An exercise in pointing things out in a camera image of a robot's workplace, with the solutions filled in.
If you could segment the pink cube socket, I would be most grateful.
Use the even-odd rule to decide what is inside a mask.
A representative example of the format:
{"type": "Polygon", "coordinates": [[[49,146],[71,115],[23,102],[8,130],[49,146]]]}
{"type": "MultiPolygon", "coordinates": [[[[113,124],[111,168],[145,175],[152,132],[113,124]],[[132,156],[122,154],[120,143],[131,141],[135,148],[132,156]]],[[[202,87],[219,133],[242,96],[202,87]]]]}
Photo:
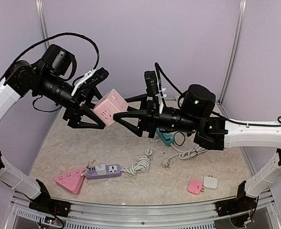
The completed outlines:
{"type": "Polygon", "coordinates": [[[97,102],[93,113],[98,116],[107,127],[110,127],[115,123],[113,119],[114,114],[126,112],[127,109],[128,102],[118,91],[112,89],[97,102]]]}

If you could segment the teal power strip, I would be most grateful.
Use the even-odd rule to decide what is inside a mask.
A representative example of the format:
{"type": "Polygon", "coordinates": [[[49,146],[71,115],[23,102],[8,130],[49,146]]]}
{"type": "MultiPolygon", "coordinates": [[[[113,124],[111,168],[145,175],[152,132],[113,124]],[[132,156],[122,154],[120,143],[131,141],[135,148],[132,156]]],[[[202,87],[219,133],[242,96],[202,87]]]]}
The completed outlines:
{"type": "Polygon", "coordinates": [[[174,137],[171,133],[164,133],[161,131],[161,129],[157,129],[156,134],[162,140],[165,146],[171,146],[174,144],[174,137]]]}

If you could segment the small white charger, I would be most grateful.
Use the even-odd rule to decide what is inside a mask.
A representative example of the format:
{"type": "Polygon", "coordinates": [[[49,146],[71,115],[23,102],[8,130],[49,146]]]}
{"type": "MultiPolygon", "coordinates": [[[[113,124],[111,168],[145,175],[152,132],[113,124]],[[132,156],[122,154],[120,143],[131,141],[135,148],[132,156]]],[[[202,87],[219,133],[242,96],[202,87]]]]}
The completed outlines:
{"type": "Polygon", "coordinates": [[[104,176],[107,174],[105,164],[100,164],[95,166],[95,171],[97,172],[98,176],[104,176]]]}

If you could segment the purple power strip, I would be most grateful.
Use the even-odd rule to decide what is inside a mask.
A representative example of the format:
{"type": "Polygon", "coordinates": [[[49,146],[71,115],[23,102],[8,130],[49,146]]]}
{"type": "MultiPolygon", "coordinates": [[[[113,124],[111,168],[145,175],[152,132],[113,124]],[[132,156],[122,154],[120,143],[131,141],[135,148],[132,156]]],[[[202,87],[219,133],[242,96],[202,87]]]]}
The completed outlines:
{"type": "Polygon", "coordinates": [[[121,176],[121,167],[119,164],[113,165],[96,165],[88,169],[85,174],[87,180],[113,178],[121,176]]]}

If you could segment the white square charger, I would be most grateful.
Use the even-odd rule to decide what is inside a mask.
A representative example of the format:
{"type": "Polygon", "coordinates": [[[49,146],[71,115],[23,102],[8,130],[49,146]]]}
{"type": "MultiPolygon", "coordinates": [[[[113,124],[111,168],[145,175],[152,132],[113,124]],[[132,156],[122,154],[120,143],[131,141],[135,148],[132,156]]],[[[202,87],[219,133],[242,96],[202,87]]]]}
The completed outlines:
{"type": "Polygon", "coordinates": [[[206,189],[215,190],[218,187],[218,182],[219,181],[217,178],[215,178],[211,175],[208,175],[208,176],[205,176],[203,179],[203,187],[206,189]]]}

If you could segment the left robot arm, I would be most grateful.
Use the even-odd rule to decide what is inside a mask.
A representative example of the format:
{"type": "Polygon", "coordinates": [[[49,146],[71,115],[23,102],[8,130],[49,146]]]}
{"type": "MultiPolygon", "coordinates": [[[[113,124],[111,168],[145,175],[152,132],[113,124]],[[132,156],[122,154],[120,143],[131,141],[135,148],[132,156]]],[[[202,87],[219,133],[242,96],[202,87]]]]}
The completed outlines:
{"type": "MultiPolygon", "coordinates": [[[[31,91],[33,96],[45,96],[64,107],[63,119],[69,127],[104,129],[105,124],[92,111],[92,99],[102,98],[96,87],[108,77],[108,71],[103,67],[94,68],[72,86],[63,78],[69,66],[72,66],[70,76],[74,76],[74,55],[54,44],[33,64],[15,60],[0,81],[0,121],[13,105],[31,91]]],[[[42,211],[50,212],[54,208],[54,201],[45,185],[15,168],[1,152],[0,181],[35,201],[42,211]]]]}

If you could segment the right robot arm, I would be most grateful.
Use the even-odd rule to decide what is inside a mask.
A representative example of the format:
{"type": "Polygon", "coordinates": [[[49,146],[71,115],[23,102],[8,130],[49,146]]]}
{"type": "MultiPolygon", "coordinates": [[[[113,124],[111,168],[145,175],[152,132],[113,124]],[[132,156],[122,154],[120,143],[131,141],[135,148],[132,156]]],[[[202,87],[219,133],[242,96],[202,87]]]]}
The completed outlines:
{"type": "Polygon", "coordinates": [[[140,101],[140,108],[116,113],[113,119],[137,136],[143,132],[152,138],[158,128],[166,132],[180,131],[194,135],[194,143],[206,150],[236,147],[276,148],[271,160],[260,171],[239,185],[232,208],[241,212],[263,190],[281,177],[281,116],[274,122],[249,122],[228,119],[213,112],[216,96],[207,88],[192,84],[181,94],[183,103],[177,108],[159,103],[147,95],[129,98],[140,101]]]}

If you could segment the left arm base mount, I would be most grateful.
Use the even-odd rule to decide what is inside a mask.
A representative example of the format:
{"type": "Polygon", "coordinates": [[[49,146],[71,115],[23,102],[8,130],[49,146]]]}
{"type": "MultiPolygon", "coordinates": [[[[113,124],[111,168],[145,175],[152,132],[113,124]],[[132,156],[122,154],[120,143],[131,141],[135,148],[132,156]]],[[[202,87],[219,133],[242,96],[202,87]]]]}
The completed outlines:
{"type": "Polygon", "coordinates": [[[48,213],[50,215],[68,217],[71,203],[68,201],[56,200],[52,198],[36,198],[35,200],[30,201],[29,208],[48,213]]]}

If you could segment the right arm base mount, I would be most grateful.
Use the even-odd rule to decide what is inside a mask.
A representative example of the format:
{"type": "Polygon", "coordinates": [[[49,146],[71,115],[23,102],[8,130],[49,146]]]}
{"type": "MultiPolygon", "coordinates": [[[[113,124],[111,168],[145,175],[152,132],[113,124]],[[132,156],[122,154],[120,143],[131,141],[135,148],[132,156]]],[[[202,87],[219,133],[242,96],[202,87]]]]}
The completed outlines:
{"type": "Polygon", "coordinates": [[[216,202],[216,210],[219,217],[255,209],[256,198],[250,198],[246,195],[216,202]]]}

